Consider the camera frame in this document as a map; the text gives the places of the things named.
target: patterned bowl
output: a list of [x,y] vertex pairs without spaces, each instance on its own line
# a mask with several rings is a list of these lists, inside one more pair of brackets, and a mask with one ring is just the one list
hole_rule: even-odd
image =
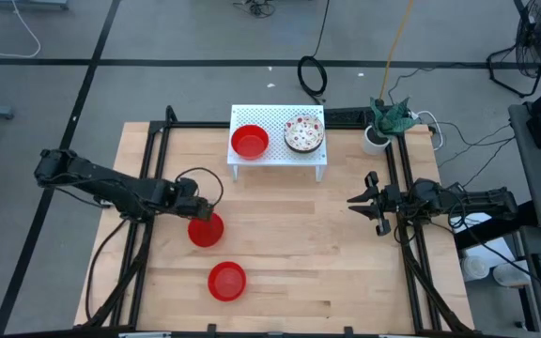
[[284,136],[291,150],[310,153],[323,143],[325,126],[316,116],[299,115],[286,122]]

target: coiled black cable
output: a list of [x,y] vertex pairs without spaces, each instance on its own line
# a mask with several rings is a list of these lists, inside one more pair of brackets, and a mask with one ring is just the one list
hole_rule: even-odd
[[[325,31],[325,22],[327,22],[327,12],[329,10],[329,3],[331,0],[327,0],[327,5],[325,6],[325,16],[323,17],[323,25],[320,27],[320,35],[318,36],[318,42],[317,42],[317,48],[315,49],[315,53],[311,56],[304,56],[302,59],[300,59],[300,62],[298,62],[298,80],[300,81],[301,88],[312,98],[312,100],[315,101],[316,104],[320,105],[321,102],[324,102],[324,99],[319,99],[323,93],[325,92],[325,89],[327,89],[327,71],[323,68],[323,66],[315,59],[315,56],[317,56],[318,53],[318,47],[320,47],[320,42],[323,39],[323,32]],[[306,82],[304,81],[303,77],[301,76],[301,68],[303,67],[304,63],[310,61],[312,62],[315,67],[317,67],[318,72],[320,73],[320,78],[322,79],[322,86],[319,90],[314,90],[311,87],[309,87]]]

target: white cable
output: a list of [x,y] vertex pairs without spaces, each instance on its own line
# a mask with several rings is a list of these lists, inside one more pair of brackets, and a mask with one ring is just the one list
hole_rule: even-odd
[[440,150],[441,147],[443,146],[443,135],[441,134],[441,128],[440,128],[440,124],[438,123],[438,120],[436,119],[435,116],[433,116],[433,114],[431,114],[431,112],[429,111],[422,111],[422,112],[418,112],[418,113],[415,113],[417,116],[420,115],[420,114],[427,114],[429,116],[431,116],[431,118],[433,119],[433,122],[436,124],[436,128],[438,129],[438,135],[440,136],[440,145],[438,147],[434,147],[433,150]]
[[31,58],[31,57],[35,57],[37,56],[37,54],[41,51],[41,43],[39,42],[39,39],[35,36],[35,34],[33,33],[32,30],[30,30],[30,28],[28,27],[28,24],[26,24],[24,22],[24,19],[23,17],[20,15],[20,11],[18,10],[18,8],[16,7],[16,0],[11,0],[11,3],[12,5],[14,5],[14,13],[16,13],[16,15],[18,16],[18,19],[20,19],[20,22],[23,23],[24,27],[26,28],[26,30],[28,31],[28,33],[30,33],[30,35],[33,37],[33,39],[35,40],[35,42],[37,43],[37,51],[30,54],[30,55],[21,55],[21,54],[5,54],[5,53],[0,53],[0,56],[9,56],[9,57],[21,57],[21,58]]

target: white plant pot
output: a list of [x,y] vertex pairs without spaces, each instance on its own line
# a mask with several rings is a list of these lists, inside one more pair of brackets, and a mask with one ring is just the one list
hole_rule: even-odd
[[368,131],[370,129],[373,128],[373,125],[370,125],[368,127],[366,127],[366,129],[364,130],[364,134],[363,134],[363,150],[365,153],[369,154],[369,155],[381,155],[383,154],[383,151],[385,151],[385,147],[390,144],[390,142],[392,142],[391,139],[388,139],[386,143],[384,143],[383,145],[376,145],[374,144],[371,140],[368,139],[368,137],[366,136],[366,134],[368,133]]

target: yellow cable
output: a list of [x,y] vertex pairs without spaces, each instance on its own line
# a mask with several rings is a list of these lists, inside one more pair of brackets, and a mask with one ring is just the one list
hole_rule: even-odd
[[394,55],[395,46],[398,44],[398,40],[400,39],[400,36],[402,35],[404,26],[406,25],[406,22],[409,20],[410,10],[412,9],[412,1],[413,0],[409,0],[409,5],[406,7],[406,14],[404,14],[402,23],[400,23],[398,32],[395,35],[394,44],[392,45],[390,54],[387,56],[387,64],[385,65],[385,74],[383,75],[383,84],[381,85],[381,92],[379,93],[380,100],[383,100],[383,91],[385,91],[385,85],[387,84],[387,79],[390,77],[390,64],[392,63],[392,56]]

